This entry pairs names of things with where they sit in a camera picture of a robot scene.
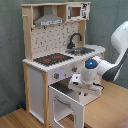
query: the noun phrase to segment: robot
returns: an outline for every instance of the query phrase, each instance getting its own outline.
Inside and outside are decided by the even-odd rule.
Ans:
[[[101,95],[102,86],[94,84],[96,75],[105,81],[115,81],[128,54],[128,21],[120,25],[111,36],[111,43],[119,52],[115,64],[111,64],[95,56],[86,60],[80,74],[74,74],[70,79],[68,88],[85,94]]]

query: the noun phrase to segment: pegboard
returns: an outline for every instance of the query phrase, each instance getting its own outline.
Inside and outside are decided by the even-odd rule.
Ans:
[[[73,33],[78,33],[78,28],[79,22],[33,28],[31,31],[33,58],[65,51],[70,43],[70,37]],[[77,35],[73,38],[73,43],[78,46]]]

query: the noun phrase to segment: knob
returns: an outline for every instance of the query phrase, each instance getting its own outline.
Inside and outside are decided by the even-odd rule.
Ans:
[[[76,72],[76,71],[77,71],[77,68],[76,68],[76,67],[73,67],[73,68],[72,68],[72,71],[73,71],[73,72]]]
[[[54,74],[54,78],[59,79],[59,74],[58,73],[55,73]]]

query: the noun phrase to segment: toy kitchen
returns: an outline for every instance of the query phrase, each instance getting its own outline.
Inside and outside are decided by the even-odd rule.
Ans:
[[[74,128],[84,127],[86,105],[99,96],[68,88],[85,60],[105,49],[86,45],[90,2],[22,4],[25,43],[26,109],[45,128],[64,128],[59,121],[74,112]],[[95,83],[101,78],[96,76]]]

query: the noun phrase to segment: wall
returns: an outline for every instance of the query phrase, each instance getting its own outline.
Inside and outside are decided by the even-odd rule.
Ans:
[[[128,1],[90,1],[92,4],[90,20],[87,22],[86,43],[105,47],[105,59],[114,62],[118,53],[112,47],[110,37],[114,30],[128,19]],[[20,4],[43,2],[68,2],[68,0],[0,1],[0,116],[16,110],[17,105],[25,101],[22,66],[25,55]],[[128,59],[115,83],[128,88],[127,63]]]
[[[70,22],[57,25],[33,28],[32,50],[33,57],[41,57],[53,52],[61,52],[67,49],[71,35],[78,33],[79,22]],[[78,46],[78,36],[73,37],[73,43]]]

